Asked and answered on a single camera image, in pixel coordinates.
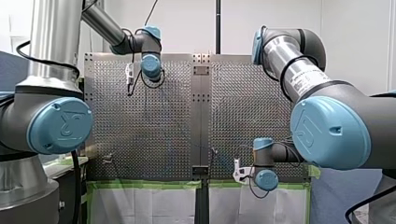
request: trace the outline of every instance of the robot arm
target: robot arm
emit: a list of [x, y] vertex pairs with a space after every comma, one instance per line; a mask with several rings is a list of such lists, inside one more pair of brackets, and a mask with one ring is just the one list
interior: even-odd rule
[[[82, 6], [83, 0], [34, 2], [30, 56], [22, 54], [30, 60], [28, 77], [13, 94], [0, 96], [2, 220], [58, 223], [58, 184], [47, 179], [37, 154], [75, 151], [92, 128], [92, 112], [76, 85], [81, 17], [110, 43], [114, 53], [142, 53], [142, 74], [153, 82], [161, 79], [157, 28], [146, 26], [136, 35], [127, 35], [95, 4]], [[77, 157], [73, 159], [78, 167]]]
[[[290, 132], [296, 152], [323, 168], [396, 168], [393, 95], [369, 97], [345, 81], [331, 80], [324, 74], [324, 52], [320, 39], [306, 30], [264, 27], [255, 35], [253, 62], [274, 76], [294, 103]], [[275, 145], [255, 162], [275, 158]]]
[[143, 75], [150, 81], [161, 79], [161, 33], [157, 27], [146, 26], [133, 35], [125, 34], [96, 3], [84, 7], [82, 19], [109, 44], [115, 54], [142, 53]]
[[[87, 22], [117, 54], [143, 54], [141, 69], [151, 81], [161, 79], [161, 34], [146, 26], [127, 35], [95, 3], [81, 11], [82, 0], [35, 0], [30, 55], [74, 65], [80, 19]], [[16, 87], [14, 103], [0, 111], [0, 142], [5, 148], [40, 154], [74, 150], [92, 126], [88, 106], [78, 98], [76, 74], [69, 68], [31, 62], [29, 76]]]

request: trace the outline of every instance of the black wire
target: black wire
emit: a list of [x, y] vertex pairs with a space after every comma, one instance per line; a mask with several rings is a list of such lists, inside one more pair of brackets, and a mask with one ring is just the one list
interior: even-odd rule
[[84, 13], [86, 10], [88, 10], [88, 8], [90, 8], [91, 6], [95, 5], [97, 2], [98, 2], [98, 0], [95, 0], [89, 6], [84, 7], [84, 9], [82, 9], [82, 13]]
[[146, 19], [145, 26], [148, 24], [149, 18], [151, 17], [151, 14], [152, 14], [152, 12], [154, 11], [154, 8], [155, 8], [155, 6], [157, 5], [157, 3], [158, 3], [158, 0], [155, 0], [154, 4], [152, 5], [151, 11], [150, 11], [149, 14], [148, 14], [148, 18]]
[[294, 64], [297, 61], [300, 61], [302, 59], [309, 59], [312, 63], [315, 63], [316, 66], [318, 66], [318, 60], [310, 55], [301, 55], [298, 56], [296, 58], [291, 59], [286, 65], [285, 67], [283, 67], [282, 72], [280, 73], [280, 77], [279, 77], [279, 83], [280, 83], [280, 89], [283, 92], [283, 95], [290, 101], [292, 102], [288, 92], [286, 91], [286, 87], [285, 87], [285, 75], [286, 72], [288, 71], [289, 67]]
[[163, 73], [163, 80], [162, 80], [157, 86], [150, 86], [150, 85], [145, 81], [145, 79], [142, 77], [142, 70], [140, 70], [139, 76], [140, 76], [140, 78], [142, 78], [143, 84], [145, 84], [145, 86], [147, 86], [149, 89], [158, 89], [158, 88], [160, 88], [160, 87], [163, 85], [163, 83], [165, 82], [165, 70], [163, 70], [163, 69], [161, 68], [161, 72]]
[[263, 196], [259, 196], [256, 194], [256, 192], [254, 192], [253, 187], [251, 187], [251, 181], [253, 181], [253, 183], [255, 185], [257, 185], [256, 180], [254, 179], [254, 177], [251, 175], [251, 171], [253, 170], [253, 164], [250, 166], [250, 173], [248, 175], [249, 181], [248, 181], [248, 186], [250, 188], [251, 193], [258, 199], [264, 199], [268, 196], [268, 194], [270, 193], [270, 191], [266, 191], [266, 193]]
[[289, 147], [289, 146], [288, 146], [286, 143], [284, 143], [284, 142], [276, 142], [276, 143], [282, 145], [282, 146], [286, 149], [286, 161], [289, 159], [289, 152], [291, 152], [291, 154], [293, 154], [293, 156], [294, 156], [295, 158], [297, 158], [297, 162], [298, 162], [297, 165], [294, 165], [294, 164], [292, 164], [291, 162], [289, 162], [289, 165], [292, 166], [292, 167], [295, 167], [295, 168], [300, 167], [300, 165], [301, 165], [303, 162], [300, 160], [300, 157], [298, 156], [297, 152], [295, 152], [293, 149], [291, 149], [291, 147]]
[[260, 61], [262, 62], [262, 70], [264, 71], [265, 75], [267, 75], [273, 81], [277, 81], [278, 82], [279, 80], [277, 80], [276, 77], [271, 76], [269, 74], [269, 72], [267, 71], [267, 69], [265, 68], [265, 66], [264, 66], [264, 48], [263, 47], [264, 47], [264, 29], [266, 29], [266, 28], [267, 28], [267, 26], [265, 26], [265, 25], [263, 25], [262, 28], [261, 28], [260, 36], [261, 36], [261, 39], [262, 39], [262, 53], [260, 54]]
[[136, 39], [134, 38], [134, 35], [132, 34], [132, 32], [130, 30], [128, 30], [126, 28], [123, 28], [121, 30], [124, 32], [127, 32], [129, 34], [128, 35], [128, 39], [129, 39], [128, 44], [129, 44], [129, 48], [132, 52], [132, 63], [134, 63], [134, 50], [136, 48]]
[[372, 203], [373, 201], [376, 201], [376, 200], [378, 200], [378, 199], [380, 199], [380, 198], [382, 198], [382, 197], [384, 197], [384, 196], [387, 196], [388, 194], [391, 194], [391, 193], [394, 192], [394, 191], [396, 191], [396, 186], [393, 186], [393, 187], [391, 187], [390, 189], [386, 189], [386, 190], [384, 190], [384, 191], [382, 191], [382, 192], [380, 192], [380, 193], [377, 193], [376, 195], [374, 195], [374, 196], [372, 196], [372, 197], [370, 197], [370, 198], [368, 198], [368, 199], [366, 199], [366, 200], [364, 200], [364, 201], [362, 201], [362, 202], [360, 202], [360, 203], [357, 203], [357, 204], [353, 205], [351, 208], [349, 208], [348, 210], [346, 210], [346, 221], [347, 221], [348, 223], [352, 223], [352, 221], [350, 220], [350, 217], [349, 217], [349, 216], [350, 216], [356, 209], [358, 209], [358, 208], [364, 206], [364, 205], [367, 204], [367, 203]]
[[78, 163], [78, 155], [76, 151], [72, 151], [74, 175], [75, 175], [75, 204], [73, 213], [73, 224], [78, 224], [79, 208], [81, 206], [81, 171]]
[[24, 48], [24, 47], [26, 47], [26, 46], [28, 46], [29, 44], [30, 44], [30, 40], [29, 40], [29, 41], [26, 41], [26, 42], [24, 42], [24, 43], [22, 43], [22, 44], [20, 44], [20, 45], [18, 45], [17, 48], [16, 48], [16, 51], [17, 51], [23, 58], [28, 59], [28, 60], [33, 61], [33, 62], [36, 62], [36, 63], [43, 63], [43, 64], [45, 64], [45, 65], [50, 65], [50, 66], [55, 65], [55, 66], [60, 66], [60, 67], [65, 67], [65, 68], [71, 69], [71, 70], [73, 70], [73, 71], [76, 73], [76, 79], [79, 78], [79, 70], [78, 70], [78, 68], [76, 68], [74, 65], [71, 65], [71, 64], [68, 64], [68, 63], [57, 63], [57, 62], [50, 61], [50, 60], [37, 59], [37, 58], [31, 57], [31, 56], [29, 56], [29, 55], [23, 53], [23, 52], [21, 51], [21, 49]]

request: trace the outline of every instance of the gray robot arm segment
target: gray robot arm segment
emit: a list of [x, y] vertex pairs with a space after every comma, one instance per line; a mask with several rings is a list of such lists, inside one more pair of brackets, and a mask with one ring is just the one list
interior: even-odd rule
[[121, 29], [95, 3], [82, 12], [82, 19], [87, 22], [109, 44], [115, 54], [142, 53], [142, 72], [151, 81], [161, 79], [161, 33], [157, 27], [146, 26], [138, 29], [133, 35], [126, 29]]
[[345, 81], [331, 80], [323, 72], [320, 40], [304, 31], [312, 44], [306, 49], [305, 43], [303, 52], [298, 33], [267, 29], [263, 36], [256, 34], [253, 61], [263, 62], [295, 103], [290, 131], [300, 154], [338, 170], [396, 168], [395, 99], [369, 97]]

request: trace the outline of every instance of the vertical metal post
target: vertical metal post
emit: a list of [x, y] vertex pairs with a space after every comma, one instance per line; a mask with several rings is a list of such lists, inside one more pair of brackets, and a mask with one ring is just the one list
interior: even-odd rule
[[198, 54], [193, 57], [193, 78], [191, 80], [192, 104], [195, 105], [195, 116], [192, 122], [193, 129], [199, 129], [199, 152], [193, 151], [192, 155], [199, 155], [199, 162], [192, 167], [195, 179], [201, 180], [201, 188], [196, 190], [195, 224], [209, 223], [209, 185], [208, 185], [208, 153], [209, 153], [209, 121], [210, 121], [210, 95], [211, 95], [211, 67], [210, 55]]
[[221, 54], [221, 0], [216, 0], [216, 54]]

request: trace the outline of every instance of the pegboard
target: pegboard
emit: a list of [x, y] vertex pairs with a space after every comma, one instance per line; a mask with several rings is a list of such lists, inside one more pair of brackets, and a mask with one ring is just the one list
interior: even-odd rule
[[[212, 178], [232, 178], [233, 158], [252, 163], [254, 138], [289, 135], [290, 103], [249, 56], [206, 55], [204, 62], [199, 55], [164, 54], [163, 86], [152, 90], [138, 81], [129, 97], [125, 67], [132, 57], [86, 54], [85, 100], [94, 115], [86, 146], [90, 180], [191, 180], [197, 163], [209, 165]], [[139, 63], [137, 56], [135, 77]], [[284, 182], [307, 178], [304, 166], [276, 169]]]

